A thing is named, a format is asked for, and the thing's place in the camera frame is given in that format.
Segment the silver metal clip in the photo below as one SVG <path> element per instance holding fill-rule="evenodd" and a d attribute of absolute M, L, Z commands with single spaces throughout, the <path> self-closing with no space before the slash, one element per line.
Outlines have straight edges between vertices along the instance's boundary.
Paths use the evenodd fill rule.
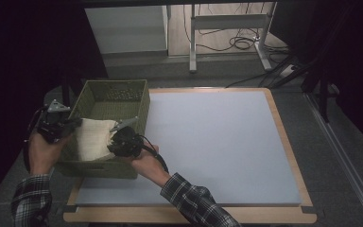
<path fill-rule="evenodd" d="M 110 132 L 119 131 L 126 126 L 131 125 L 132 123 L 136 122 L 138 120 L 138 116 L 134 116 L 133 118 L 126 119 L 126 120 L 120 120 L 117 125 L 113 127 L 113 129 L 110 130 Z"/>

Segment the table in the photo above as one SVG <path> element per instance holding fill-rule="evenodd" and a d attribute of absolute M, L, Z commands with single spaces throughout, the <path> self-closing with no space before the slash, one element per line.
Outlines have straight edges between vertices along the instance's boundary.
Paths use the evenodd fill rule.
<path fill-rule="evenodd" d="M 267 207 L 231 207 L 224 208 L 241 223 L 313 223 L 317 216 L 312 201 L 309 198 L 303 177 L 297 165 L 292 148 L 288 142 L 285 129 L 278 114 L 272 95 L 267 89 L 154 89 L 155 93 L 221 93 L 221 92 L 264 92 L 268 105 L 279 132 L 285 156 L 291 167 L 297 183 L 301 201 L 299 206 L 267 206 Z M 155 206 L 127 206 L 127 207 L 77 207 L 75 201 L 78 196 L 82 179 L 74 186 L 63 218 L 69 222 L 123 222 L 123 223 L 187 223 L 187 220 L 169 205 Z"/>

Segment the plaid shirt sleeve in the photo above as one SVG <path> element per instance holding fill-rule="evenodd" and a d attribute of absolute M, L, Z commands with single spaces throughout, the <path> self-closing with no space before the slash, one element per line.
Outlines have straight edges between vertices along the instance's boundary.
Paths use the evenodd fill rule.
<path fill-rule="evenodd" d="M 192 185 L 178 173 L 165 184 L 161 195 L 192 224 L 241 226 L 227 211 L 216 204 L 206 187 Z"/>
<path fill-rule="evenodd" d="M 49 175 L 37 175 L 22 180 L 17 185 L 11 202 L 14 226 L 48 226 L 48 213 L 52 195 Z"/>

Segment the gray floor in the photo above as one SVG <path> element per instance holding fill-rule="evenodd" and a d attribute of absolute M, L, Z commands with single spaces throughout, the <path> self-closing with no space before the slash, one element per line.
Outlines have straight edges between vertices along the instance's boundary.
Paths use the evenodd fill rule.
<path fill-rule="evenodd" d="M 105 62 L 111 79 L 148 79 L 151 88 L 224 87 L 234 81 L 263 73 L 262 65 L 255 55 L 201 56 L 196 74 L 189 74 L 188 59 L 183 57 L 169 59 L 162 56 L 149 58 L 129 56 L 117 59 L 114 56 L 106 56 Z M 248 80 L 239 86 L 256 87 L 262 79 L 263 77 Z M 265 84 L 272 80 L 272 77 L 268 78 Z M 363 226 L 363 206 L 300 91 L 302 81 L 302 78 L 295 79 L 282 88 L 273 90 L 272 93 L 318 214 L 318 221 L 309 226 Z M 59 94 L 59 91 L 53 91 L 47 99 Z M 331 126 L 363 178 L 363 135 L 341 112 L 333 99 L 329 101 L 329 116 Z M 0 185 L 0 226 L 2 227 L 11 226 L 9 202 L 16 184 L 25 176 L 26 171 L 19 158 Z M 75 179 L 54 172 L 51 181 L 54 198 L 50 213 L 51 226 L 89 226 L 88 223 L 66 223 L 62 219 L 62 209 L 74 181 Z M 118 225 L 90 224 L 90 226 Z"/>

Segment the perforated basket wall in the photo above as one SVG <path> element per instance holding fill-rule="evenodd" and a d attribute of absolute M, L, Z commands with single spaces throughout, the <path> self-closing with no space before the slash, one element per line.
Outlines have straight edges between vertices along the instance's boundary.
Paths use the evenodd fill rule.
<path fill-rule="evenodd" d="M 149 109 L 147 81 L 142 80 L 88 80 L 81 91 L 70 117 L 95 120 L 128 119 L 138 116 L 132 125 L 144 135 Z M 70 177 L 125 178 L 137 177 L 135 170 L 122 160 L 79 161 L 78 142 L 72 137 L 63 149 L 56 169 Z"/>

